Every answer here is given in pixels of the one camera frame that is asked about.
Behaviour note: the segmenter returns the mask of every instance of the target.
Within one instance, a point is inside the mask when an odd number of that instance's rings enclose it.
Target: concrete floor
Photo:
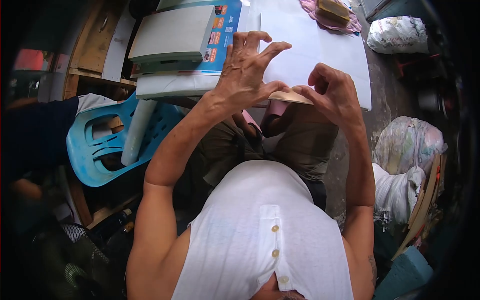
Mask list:
[[[415,117],[417,97],[396,78],[396,66],[391,56],[378,54],[371,50],[367,40],[370,24],[365,20],[359,0],[352,0],[351,7],[362,25],[361,36],[364,41],[367,62],[370,71],[372,91],[372,110],[363,112],[370,149],[373,150],[382,130],[399,116]],[[263,108],[249,108],[248,112],[258,124],[263,117]],[[326,212],[343,228],[345,222],[345,182],[348,173],[348,143],[342,131],[338,132],[324,183],[327,191]]]

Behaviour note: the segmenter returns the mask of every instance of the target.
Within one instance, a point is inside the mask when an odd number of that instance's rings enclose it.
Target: olive shorts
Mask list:
[[[204,180],[215,187],[241,162],[268,159],[290,167],[304,181],[322,182],[337,133],[338,127],[331,123],[293,123],[274,151],[266,154],[260,139],[249,141],[240,128],[221,122],[198,144],[204,159]]]

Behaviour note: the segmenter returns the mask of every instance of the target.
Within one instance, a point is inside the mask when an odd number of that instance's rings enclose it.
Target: blue plastic chair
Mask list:
[[[133,93],[122,103],[92,108],[79,113],[75,118],[75,122],[68,131],[67,150],[73,171],[81,182],[91,187],[102,186],[128,170],[149,161],[160,142],[183,118],[183,113],[177,106],[158,102],[145,131],[138,160],[117,171],[109,171],[103,166],[100,157],[123,151],[137,103],[138,100]],[[124,129],[94,140],[92,126],[115,116],[120,117]]]

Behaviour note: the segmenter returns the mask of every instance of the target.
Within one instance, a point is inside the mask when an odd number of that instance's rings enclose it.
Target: man's left hand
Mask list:
[[[270,61],[292,45],[287,42],[274,42],[262,53],[258,53],[260,40],[269,43],[272,38],[263,31],[233,34],[233,45],[227,47],[227,57],[220,79],[216,87],[207,92],[199,102],[221,114],[219,120],[267,100],[273,92],[290,91],[281,81],[264,84],[262,79]]]

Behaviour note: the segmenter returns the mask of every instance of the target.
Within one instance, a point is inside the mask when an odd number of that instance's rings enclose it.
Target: white tank top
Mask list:
[[[281,291],[353,299],[336,221],[289,167],[251,160],[230,171],[191,223],[173,300],[250,299],[276,273]]]

